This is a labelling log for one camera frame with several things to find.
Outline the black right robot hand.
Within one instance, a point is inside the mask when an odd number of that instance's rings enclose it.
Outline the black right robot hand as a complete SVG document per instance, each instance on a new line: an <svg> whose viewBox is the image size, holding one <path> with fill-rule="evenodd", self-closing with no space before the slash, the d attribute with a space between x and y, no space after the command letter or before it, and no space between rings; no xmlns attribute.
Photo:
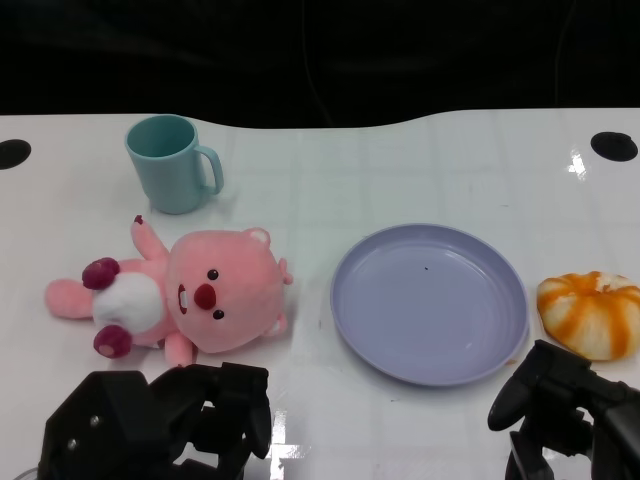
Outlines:
<svg viewBox="0 0 640 480"><path fill-rule="evenodd" d="M535 342L488 415L492 431L518 421L507 479L552 479L545 448L587 457L593 479L639 477L639 391L598 376L578 355Z"/></svg>

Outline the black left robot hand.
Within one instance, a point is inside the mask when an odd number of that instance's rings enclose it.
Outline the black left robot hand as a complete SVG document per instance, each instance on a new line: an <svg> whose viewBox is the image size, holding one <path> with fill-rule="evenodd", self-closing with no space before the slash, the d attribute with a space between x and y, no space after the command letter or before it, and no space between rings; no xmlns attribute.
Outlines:
<svg viewBox="0 0 640 480"><path fill-rule="evenodd" d="M40 479L240 479L266 457L264 368L224 363L89 374L45 425Z"/></svg>

